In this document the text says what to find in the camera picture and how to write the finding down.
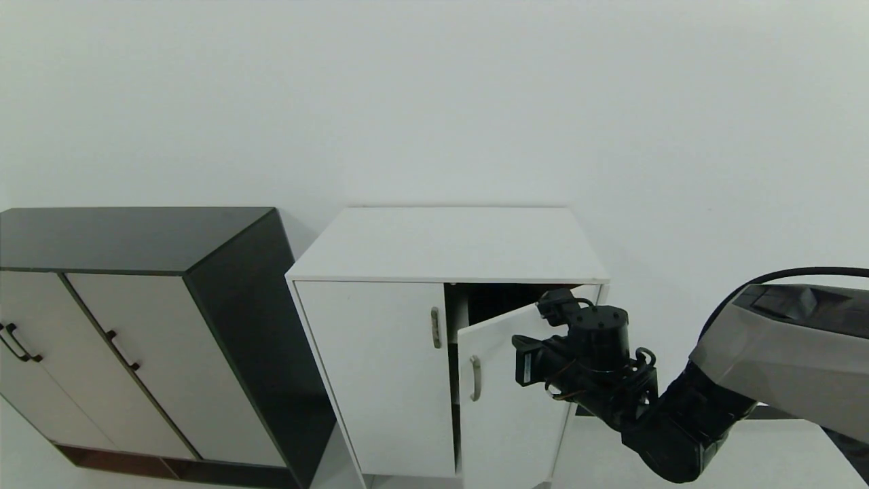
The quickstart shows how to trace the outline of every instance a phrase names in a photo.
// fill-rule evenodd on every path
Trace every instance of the gray robot arm casing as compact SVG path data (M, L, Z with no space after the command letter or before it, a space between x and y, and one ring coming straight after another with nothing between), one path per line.
M749 285L691 360L717 385L869 442L869 291Z

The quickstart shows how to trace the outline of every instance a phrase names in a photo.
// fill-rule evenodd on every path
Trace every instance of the cabinet top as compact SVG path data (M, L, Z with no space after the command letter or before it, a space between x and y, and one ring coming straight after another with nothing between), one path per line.
M359 207L290 268L294 280L602 284L609 275L563 208Z
M0 269L180 275L272 207L66 207L0 213Z

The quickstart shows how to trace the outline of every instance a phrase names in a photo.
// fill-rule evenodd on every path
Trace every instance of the white floor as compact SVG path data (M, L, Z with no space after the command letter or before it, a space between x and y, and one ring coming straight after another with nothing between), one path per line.
M333 441L341 442L338 432ZM623 447L600 421L572 418L552 489L672 489ZM866 484L815 425L800 420L744 421L700 480L686 489L763 489ZM79 469L4 402L0 404L0 487L3 489L198 489L191 484ZM332 443L312 489L361 489L343 443ZM462 489L458 481L377 478L375 489Z

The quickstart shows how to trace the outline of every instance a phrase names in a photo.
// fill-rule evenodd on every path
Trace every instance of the black cabinet top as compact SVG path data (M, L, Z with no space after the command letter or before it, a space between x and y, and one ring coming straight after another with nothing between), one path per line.
M70 207L0 213L0 269L180 275L274 207Z

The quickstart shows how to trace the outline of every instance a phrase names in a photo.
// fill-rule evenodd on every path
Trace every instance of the black cabinet handle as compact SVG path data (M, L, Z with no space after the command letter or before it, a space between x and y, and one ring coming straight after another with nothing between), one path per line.
M19 360L21 360L23 362L29 362L29 361L33 360L34 362L39 363L39 362L43 361L42 355L31 355L31 354L27 353L27 349L24 348L24 346L21 344L20 341L18 341L18 338L15 338L15 330L18 329L18 326L14 325L12 323L9 323L6 326L3 326L3 324L0 324L0 332L3 329L5 329L7 332L9 332L9 337L12 338L12 341L14 341L15 344L18 345L18 348L21 348L21 351L23 352L21 355L16 353L15 349L12 348L9 345L9 343L6 343L5 339L3 339L3 335L0 335L0 341L3 341L3 344L6 345L6 348L9 348L9 351L12 352L12 354L15 355L16 358L18 358Z
M115 332L115 330L109 330L108 332L106 332L106 338L109 339L109 342L112 344L112 346L115 347L115 350L117 351L118 356L123 358L123 363L127 364L127 366L129 367L129 369L131 371L135 372L135 371L139 370L139 367L141 365L139 365L137 362L133 362L131 364L130 362L127 361L126 358L123 357L123 355L121 354L121 351L118 350L117 345L115 345L115 338L117 338L117 332Z

